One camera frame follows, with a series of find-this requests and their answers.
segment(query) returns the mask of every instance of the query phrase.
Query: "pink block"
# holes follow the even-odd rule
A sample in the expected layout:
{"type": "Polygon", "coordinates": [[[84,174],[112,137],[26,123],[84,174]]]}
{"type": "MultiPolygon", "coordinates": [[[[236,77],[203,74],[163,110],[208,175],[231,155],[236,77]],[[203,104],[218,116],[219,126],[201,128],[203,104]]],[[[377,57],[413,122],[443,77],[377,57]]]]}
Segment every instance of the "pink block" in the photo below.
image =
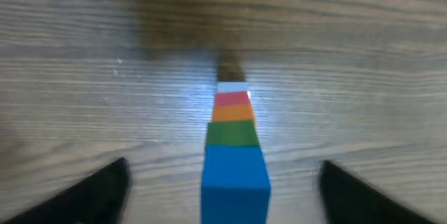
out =
{"type": "Polygon", "coordinates": [[[217,93],[214,96],[214,106],[216,107],[246,104],[250,104],[250,98],[246,91],[217,93]]]}

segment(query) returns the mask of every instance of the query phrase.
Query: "block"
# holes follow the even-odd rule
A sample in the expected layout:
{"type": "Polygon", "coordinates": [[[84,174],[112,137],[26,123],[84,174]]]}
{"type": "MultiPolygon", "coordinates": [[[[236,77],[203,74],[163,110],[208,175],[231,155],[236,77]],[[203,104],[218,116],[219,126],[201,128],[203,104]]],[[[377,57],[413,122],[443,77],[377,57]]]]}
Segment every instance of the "block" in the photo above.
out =
{"type": "Polygon", "coordinates": [[[230,106],[214,106],[212,110],[212,121],[239,121],[253,120],[255,121],[253,110],[250,104],[246,105],[230,105],[230,106]]]}
{"type": "Polygon", "coordinates": [[[250,104],[250,98],[246,91],[220,93],[214,95],[214,106],[246,105],[250,104]]]}
{"type": "Polygon", "coordinates": [[[206,145],[259,147],[258,135],[252,120],[208,123],[206,145]]]}
{"type": "Polygon", "coordinates": [[[265,224],[270,181],[259,147],[205,148],[202,224],[265,224]]]}
{"type": "Polygon", "coordinates": [[[246,82],[218,82],[217,93],[248,91],[249,85],[246,82]]]}

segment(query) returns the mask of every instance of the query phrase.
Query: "light blue block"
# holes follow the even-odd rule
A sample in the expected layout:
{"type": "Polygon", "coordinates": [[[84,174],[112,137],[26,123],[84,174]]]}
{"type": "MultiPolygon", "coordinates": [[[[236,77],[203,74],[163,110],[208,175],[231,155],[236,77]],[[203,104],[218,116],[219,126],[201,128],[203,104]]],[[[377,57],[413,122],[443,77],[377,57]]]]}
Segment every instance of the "light blue block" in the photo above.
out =
{"type": "Polygon", "coordinates": [[[247,82],[218,82],[217,93],[248,91],[249,85],[247,82]]]}
{"type": "Polygon", "coordinates": [[[205,147],[202,224],[265,224],[269,199],[270,180],[259,147],[205,147]]]}

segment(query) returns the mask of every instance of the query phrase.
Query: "green cube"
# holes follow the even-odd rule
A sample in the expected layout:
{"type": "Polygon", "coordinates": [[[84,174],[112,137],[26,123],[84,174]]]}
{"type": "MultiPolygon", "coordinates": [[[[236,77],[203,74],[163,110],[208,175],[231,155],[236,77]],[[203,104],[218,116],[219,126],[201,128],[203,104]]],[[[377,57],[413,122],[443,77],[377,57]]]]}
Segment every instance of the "green cube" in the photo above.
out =
{"type": "Polygon", "coordinates": [[[208,144],[231,147],[259,147],[252,120],[208,123],[208,144]]]}

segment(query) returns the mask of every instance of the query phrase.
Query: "wooden surface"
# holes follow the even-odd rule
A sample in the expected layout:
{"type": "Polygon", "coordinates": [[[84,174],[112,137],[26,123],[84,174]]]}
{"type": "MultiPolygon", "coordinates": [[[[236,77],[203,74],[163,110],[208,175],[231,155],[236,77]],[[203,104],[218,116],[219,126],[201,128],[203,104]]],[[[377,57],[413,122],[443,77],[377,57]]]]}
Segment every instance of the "wooden surface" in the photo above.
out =
{"type": "Polygon", "coordinates": [[[323,223],[325,158],[447,223],[446,2],[0,0],[0,221],[126,156],[125,223],[198,223],[216,59],[235,57],[269,223],[323,223]]]}

